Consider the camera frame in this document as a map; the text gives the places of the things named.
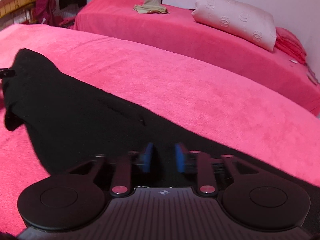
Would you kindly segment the wooden shelf with plants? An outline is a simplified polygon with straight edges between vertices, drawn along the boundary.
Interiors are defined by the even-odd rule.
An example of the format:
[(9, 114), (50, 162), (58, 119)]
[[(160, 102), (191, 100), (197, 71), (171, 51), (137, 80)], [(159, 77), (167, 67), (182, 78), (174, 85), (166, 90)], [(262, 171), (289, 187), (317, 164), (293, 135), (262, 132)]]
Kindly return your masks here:
[(13, 24), (34, 24), (36, 0), (1, 0), (1, 30)]

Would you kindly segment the black pants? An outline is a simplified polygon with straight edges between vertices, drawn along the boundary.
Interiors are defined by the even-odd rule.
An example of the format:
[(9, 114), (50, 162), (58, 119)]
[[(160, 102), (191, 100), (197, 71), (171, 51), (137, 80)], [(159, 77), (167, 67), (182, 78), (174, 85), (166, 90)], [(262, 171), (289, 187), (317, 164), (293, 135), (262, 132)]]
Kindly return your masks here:
[(235, 125), (227, 135), (214, 131), (217, 103), (196, 102), (203, 124), (187, 129), (165, 115), (129, 102), (63, 74), (43, 55), (20, 50), (11, 67), (16, 75), (3, 81), (5, 126), (13, 131), (25, 125), (40, 163), (50, 174), (65, 171), (96, 154), (120, 157), (148, 142), (160, 148), (157, 165), (173, 159), (173, 144), (207, 150), (218, 157), (233, 153), (287, 176), (311, 195), (306, 228), (319, 232), (319, 142), (307, 136), (312, 126), (288, 121), (272, 124), (265, 116), (231, 109), (227, 118)]

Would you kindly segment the folded pink blanket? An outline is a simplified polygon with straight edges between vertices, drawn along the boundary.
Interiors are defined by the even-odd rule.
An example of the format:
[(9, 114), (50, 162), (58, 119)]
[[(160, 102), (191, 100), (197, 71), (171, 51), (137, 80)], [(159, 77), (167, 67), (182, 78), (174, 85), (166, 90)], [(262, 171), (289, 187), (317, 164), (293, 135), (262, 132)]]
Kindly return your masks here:
[(275, 47), (294, 58), (301, 64), (306, 64), (307, 53), (300, 40), (285, 28), (276, 27)]

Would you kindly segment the near pink bed blanket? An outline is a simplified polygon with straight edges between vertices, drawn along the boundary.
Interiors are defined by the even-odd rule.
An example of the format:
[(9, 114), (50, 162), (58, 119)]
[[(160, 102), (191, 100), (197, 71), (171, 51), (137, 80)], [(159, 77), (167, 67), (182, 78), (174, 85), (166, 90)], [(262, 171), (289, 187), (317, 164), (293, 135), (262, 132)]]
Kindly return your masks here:
[(15, 24), (1, 31), (1, 67), (27, 48), (63, 73), (267, 163), (309, 192), (305, 228), (319, 232), (319, 120), (284, 96), (220, 67), (143, 44)]

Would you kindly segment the white embossed pillow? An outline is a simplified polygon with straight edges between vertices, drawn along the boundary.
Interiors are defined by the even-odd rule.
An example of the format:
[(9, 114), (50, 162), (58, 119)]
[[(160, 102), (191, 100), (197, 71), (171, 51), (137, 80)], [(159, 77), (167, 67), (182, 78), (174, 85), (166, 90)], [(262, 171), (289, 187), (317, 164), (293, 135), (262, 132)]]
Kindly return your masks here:
[(196, 0), (191, 13), (196, 22), (243, 38), (267, 51), (276, 43), (273, 16), (247, 3), (235, 0)]

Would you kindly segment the olive green garment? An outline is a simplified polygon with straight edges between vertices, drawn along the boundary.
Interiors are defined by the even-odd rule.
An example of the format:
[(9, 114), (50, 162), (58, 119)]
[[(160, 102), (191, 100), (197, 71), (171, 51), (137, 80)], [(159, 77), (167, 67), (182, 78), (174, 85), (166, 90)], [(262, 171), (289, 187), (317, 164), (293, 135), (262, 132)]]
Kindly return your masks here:
[(139, 14), (168, 14), (165, 6), (161, 5), (157, 0), (144, 0), (142, 5), (135, 5), (134, 10)]

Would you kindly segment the far pink bed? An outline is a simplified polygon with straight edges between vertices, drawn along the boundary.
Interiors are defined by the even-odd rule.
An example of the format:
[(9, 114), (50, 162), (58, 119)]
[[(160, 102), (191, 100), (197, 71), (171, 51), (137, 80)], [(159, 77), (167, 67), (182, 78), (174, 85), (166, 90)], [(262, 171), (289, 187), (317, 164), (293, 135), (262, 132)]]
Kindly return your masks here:
[(168, 14), (139, 14), (143, 0), (92, 0), (74, 29), (115, 37), (192, 57), (247, 77), (319, 114), (319, 83), (307, 64), (276, 47), (267, 51), (242, 38), (197, 23), (190, 10), (168, 6)]

